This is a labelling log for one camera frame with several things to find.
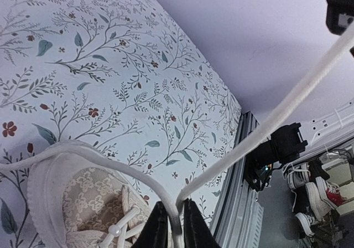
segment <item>white shoe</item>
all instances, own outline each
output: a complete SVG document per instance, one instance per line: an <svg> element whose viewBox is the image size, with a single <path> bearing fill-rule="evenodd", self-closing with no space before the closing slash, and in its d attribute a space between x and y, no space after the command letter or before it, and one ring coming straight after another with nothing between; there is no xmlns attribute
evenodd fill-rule
<svg viewBox="0 0 354 248"><path fill-rule="evenodd" d="M306 183L305 187L310 200L311 210L314 212L316 218L321 220L331 211L331 207L321 200L319 190L315 183Z"/></svg>
<svg viewBox="0 0 354 248"><path fill-rule="evenodd" d="M297 213L296 218L300 221L301 226L307 236L312 237L315 234L311 230L311 226L315 226L320 222L312 214Z"/></svg>
<svg viewBox="0 0 354 248"><path fill-rule="evenodd" d="M151 212L122 175L76 154L32 166L27 192L34 226L50 248L129 248Z"/></svg>
<svg viewBox="0 0 354 248"><path fill-rule="evenodd" d="M297 167L285 167L284 179L287 180L290 190L294 191L310 182L309 164L304 163Z"/></svg>

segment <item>floral wallpaper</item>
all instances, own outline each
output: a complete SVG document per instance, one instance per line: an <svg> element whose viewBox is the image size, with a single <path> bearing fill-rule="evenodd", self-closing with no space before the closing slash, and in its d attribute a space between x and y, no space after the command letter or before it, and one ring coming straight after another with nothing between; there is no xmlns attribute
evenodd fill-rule
<svg viewBox="0 0 354 248"><path fill-rule="evenodd" d="M0 0L0 156L87 142L173 197L234 142L241 107L155 0ZM30 169L0 173L2 247L45 247L26 201ZM225 172L192 198L210 222ZM142 198L157 196L128 178Z"/></svg>

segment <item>white ceiling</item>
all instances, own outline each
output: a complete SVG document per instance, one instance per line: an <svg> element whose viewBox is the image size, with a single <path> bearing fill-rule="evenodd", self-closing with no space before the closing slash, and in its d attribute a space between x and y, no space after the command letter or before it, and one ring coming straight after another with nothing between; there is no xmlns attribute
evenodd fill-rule
<svg viewBox="0 0 354 248"><path fill-rule="evenodd" d="M326 0L158 0L240 101L262 121L328 50ZM354 96L354 58L336 69L288 123L329 113Z"/></svg>

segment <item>black mount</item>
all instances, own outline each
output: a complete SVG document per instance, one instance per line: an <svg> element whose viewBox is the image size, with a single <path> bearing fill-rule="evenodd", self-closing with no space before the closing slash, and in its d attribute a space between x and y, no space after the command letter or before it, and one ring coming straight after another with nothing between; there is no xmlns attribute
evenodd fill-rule
<svg viewBox="0 0 354 248"><path fill-rule="evenodd" d="M331 33L341 35L354 21L354 0L327 0L326 25ZM350 50L354 56L354 47Z"/></svg>
<svg viewBox="0 0 354 248"><path fill-rule="evenodd" d="M303 140L300 127L300 123L282 126L270 135L270 140L260 144L246 156L244 178L252 189L264 189L272 173L273 163L292 162L305 151L308 142Z"/></svg>

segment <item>white cord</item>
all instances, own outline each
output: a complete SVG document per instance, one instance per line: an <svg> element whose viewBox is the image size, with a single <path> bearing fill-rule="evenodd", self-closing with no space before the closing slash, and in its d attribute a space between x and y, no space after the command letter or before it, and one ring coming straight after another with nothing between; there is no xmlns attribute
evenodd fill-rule
<svg viewBox="0 0 354 248"><path fill-rule="evenodd" d="M128 224L124 225L122 229L122 234L118 238L117 248L124 248L124 244L126 243L127 228L128 228Z"/></svg>
<svg viewBox="0 0 354 248"><path fill-rule="evenodd" d="M190 194L254 150L267 136L273 133L329 73L339 58L353 46L354 24L351 24L321 60L296 84L292 91L260 126L241 141L231 152L206 169L205 172L181 190L176 200L178 211L182 211L183 201Z"/></svg>
<svg viewBox="0 0 354 248"><path fill-rule="evenodd" d="M286 98L273 110L269 117L258 126L248 137L238 144L231 152L226 154L221 160L210 166L203 174L196 177L192 182L185 186L176 200L176 206L171 201L171 197L161 184L144 175L140 171L120 162L111 161L101 155L97 150L90 146L78 146L72 143L62 142L61 146L54 146L45 150L39 155L28 158L25 161L15 162L12 164L0 164L0 170L13 171L15 169L27 168L32 164L39 163L54 155L61 153L74 153L82 156L92 163L106 168L114 169L125 173L131 177L140 180L149 186L161 199L165 209L169 215L172 236L175 248L182 248L183 235L179 213L183 209L183 201L198 190L205 183L217 176L223 170L227 169L243 156L255 149L263 140L273 133L299 106L299 104L313 91L316 85L329 73L339 58L354 46L354 24L343 33L330 50L321 58L321 60L308 72L307 75L292 89Z"/></svg>
<svg viewBox="0 0 354 248"><path fill-rule="evenodd" d="M149 186L161 199L161 202L164 204L164 207L169 215L174 248L184 247L183 233L179 213L174 204L174 201L172 200L168 192L164 189L164 187L156 180L154 180L148 175L143 174L137 169L134 169L124 163L107 159L98 150L94 149L88 144L85 144L80 141L62 141L52 145L42 153L26 159L25 161L14 162L11 164L2 163L0 164L0 171L14 171L17 169L28 168L45 159L63 153L73 153L79 155L94 164L122 172L126 175L140 180L142 183Z"/></svg>

